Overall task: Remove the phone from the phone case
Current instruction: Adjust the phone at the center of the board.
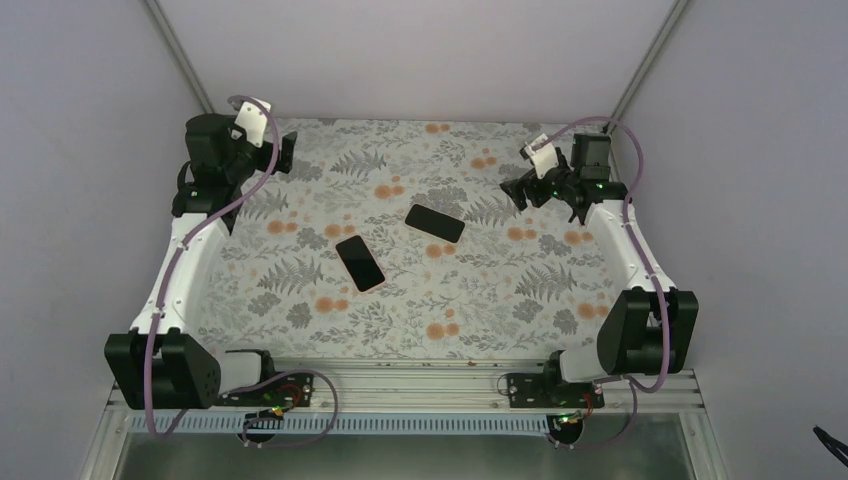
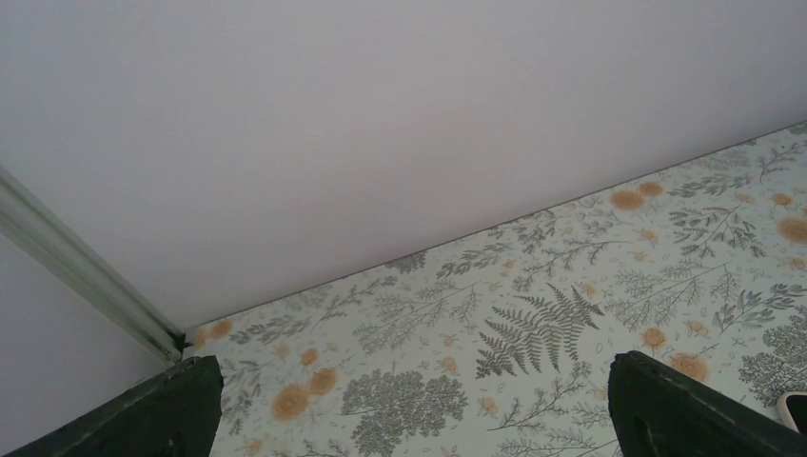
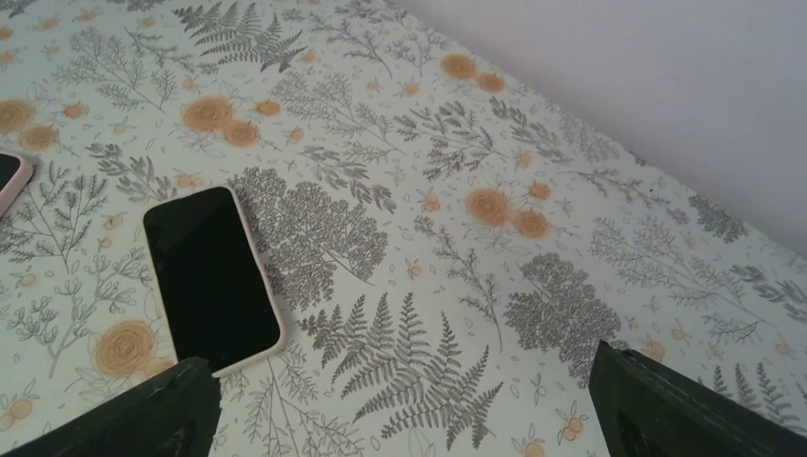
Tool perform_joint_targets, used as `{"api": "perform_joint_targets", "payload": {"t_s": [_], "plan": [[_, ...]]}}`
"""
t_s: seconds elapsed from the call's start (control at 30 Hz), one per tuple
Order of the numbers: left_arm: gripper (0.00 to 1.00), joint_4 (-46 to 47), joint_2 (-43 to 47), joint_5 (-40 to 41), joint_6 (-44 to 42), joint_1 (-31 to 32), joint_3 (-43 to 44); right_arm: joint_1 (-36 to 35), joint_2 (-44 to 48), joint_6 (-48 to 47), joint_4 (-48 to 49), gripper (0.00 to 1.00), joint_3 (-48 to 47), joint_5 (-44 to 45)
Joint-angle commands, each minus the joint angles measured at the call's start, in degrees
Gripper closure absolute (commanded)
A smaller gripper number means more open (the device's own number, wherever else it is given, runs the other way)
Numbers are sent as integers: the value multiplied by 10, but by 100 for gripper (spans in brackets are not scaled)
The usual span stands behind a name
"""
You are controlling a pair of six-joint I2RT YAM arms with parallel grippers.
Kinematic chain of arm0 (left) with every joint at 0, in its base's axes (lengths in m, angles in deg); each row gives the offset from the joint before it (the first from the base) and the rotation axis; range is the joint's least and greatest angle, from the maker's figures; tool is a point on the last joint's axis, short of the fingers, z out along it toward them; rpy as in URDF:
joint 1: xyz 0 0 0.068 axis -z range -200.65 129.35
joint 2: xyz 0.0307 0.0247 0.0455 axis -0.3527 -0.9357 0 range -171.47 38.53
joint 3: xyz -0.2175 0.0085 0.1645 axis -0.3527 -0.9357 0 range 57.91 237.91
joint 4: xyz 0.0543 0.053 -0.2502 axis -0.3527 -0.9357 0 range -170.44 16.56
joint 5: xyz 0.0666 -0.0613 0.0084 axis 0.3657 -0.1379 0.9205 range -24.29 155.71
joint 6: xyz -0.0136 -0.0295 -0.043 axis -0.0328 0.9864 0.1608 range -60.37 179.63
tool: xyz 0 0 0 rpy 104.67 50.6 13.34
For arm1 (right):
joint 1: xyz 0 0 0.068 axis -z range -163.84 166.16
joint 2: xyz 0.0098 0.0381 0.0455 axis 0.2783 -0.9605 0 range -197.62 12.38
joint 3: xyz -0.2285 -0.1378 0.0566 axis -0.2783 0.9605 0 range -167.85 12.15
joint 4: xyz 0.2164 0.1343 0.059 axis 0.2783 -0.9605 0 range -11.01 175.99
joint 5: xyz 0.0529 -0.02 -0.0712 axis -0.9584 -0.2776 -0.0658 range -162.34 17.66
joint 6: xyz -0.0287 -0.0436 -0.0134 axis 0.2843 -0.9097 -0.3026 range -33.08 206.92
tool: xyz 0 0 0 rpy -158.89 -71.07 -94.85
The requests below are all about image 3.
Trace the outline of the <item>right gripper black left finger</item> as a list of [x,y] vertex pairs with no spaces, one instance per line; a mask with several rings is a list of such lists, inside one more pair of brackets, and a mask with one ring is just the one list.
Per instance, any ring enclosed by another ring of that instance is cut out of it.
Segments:
[[207,456],[221,415],[220,381],[190,357],[8,456]]

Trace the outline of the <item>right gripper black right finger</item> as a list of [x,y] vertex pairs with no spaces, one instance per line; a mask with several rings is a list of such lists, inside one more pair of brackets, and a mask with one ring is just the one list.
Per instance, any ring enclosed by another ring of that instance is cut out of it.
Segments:
[[803,456],[806,423],[766,366],[715,368],[710,385],[600,342],[589,393],[613,456]]

